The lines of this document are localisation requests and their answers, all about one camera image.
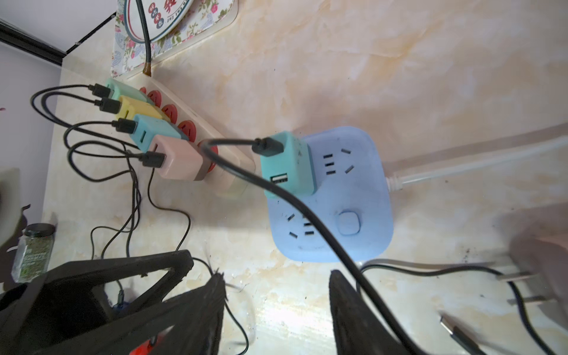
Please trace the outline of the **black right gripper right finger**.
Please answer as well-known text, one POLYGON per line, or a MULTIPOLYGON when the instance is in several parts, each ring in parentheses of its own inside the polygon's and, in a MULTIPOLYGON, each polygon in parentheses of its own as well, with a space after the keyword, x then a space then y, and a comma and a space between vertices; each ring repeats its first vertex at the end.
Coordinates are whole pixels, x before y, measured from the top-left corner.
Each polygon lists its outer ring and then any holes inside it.
POLYGON ((334 270, 329 299, 338 354, 406 354, 344 275, 334 270))

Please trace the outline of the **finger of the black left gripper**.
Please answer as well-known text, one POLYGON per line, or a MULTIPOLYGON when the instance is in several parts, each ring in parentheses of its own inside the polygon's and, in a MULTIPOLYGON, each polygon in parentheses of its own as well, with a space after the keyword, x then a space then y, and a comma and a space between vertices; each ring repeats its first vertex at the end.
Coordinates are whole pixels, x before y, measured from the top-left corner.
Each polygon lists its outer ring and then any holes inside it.
POLYGON ((1 353, 130 353, 159 333, 134 334, 166 313, 164 298, 193 266, 188 251, 65 263, 1 295, 1 353), (106 284, 159 270, 166 274, 154 286, 112 309, 106 284))

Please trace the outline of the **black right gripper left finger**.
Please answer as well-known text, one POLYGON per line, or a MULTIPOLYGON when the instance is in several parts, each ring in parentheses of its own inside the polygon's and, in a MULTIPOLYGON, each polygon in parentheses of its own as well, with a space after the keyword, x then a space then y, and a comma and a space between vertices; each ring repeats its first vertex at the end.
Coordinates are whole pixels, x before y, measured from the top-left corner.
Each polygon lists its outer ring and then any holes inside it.
POLYGON ((217 354, 225 299, 225 280, 216 273, 200 288, 66 340, 44 353, 130 354, 167 330, 153 354, 217 354))

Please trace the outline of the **red electric shaver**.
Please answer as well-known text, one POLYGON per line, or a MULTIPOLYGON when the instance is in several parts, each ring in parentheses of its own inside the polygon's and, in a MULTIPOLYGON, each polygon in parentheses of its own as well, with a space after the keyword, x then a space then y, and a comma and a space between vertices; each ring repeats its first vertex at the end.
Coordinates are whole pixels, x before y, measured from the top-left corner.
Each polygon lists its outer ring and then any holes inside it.
POLYGON ((130 355, 149 355, 154 346, 155 343, 153 343, 151 340, 147 340, 146 342, 132 350, 130 352, 130 355))

